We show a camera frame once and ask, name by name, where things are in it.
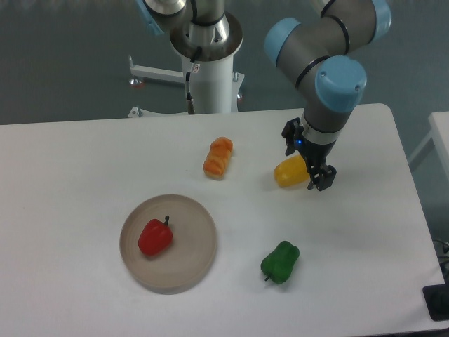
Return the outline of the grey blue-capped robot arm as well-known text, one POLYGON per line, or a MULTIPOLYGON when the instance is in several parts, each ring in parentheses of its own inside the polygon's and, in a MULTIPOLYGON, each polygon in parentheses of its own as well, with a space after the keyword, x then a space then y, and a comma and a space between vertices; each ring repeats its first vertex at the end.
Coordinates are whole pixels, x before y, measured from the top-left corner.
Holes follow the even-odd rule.
MULTIPOLYGON (((181 59, 188 113, 235 111, 240 86, 233 61, 243 30, 225 3, 139 1, 137 6, 148 29, 169 34, 181 59)), ((304 26, 294 18, 278 21, 264 39, 264 50, 306 101, 303 115, 283 129, 286 154, 298 152, 309 187, 325 190, 337 173, 326 158, 367 82, 364 68, 349 53, 385 35, 391 11, 386 1, 315 1, 314 7, 318 22, 304 26)))

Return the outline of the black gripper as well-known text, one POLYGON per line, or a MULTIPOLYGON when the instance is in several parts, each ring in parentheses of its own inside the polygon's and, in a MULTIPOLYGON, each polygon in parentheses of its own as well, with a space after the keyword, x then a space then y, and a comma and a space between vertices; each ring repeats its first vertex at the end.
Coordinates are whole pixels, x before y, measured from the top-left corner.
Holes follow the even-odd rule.
POLYGON ((337 170, 326 159, 336 143, 337 136, 327 136, 307 126, 300 118, 291 119, 282 132, 286 141, 285 155, 298 151, 304 159, 310 181, 308 190, 323 191, 332 186, 337 170))

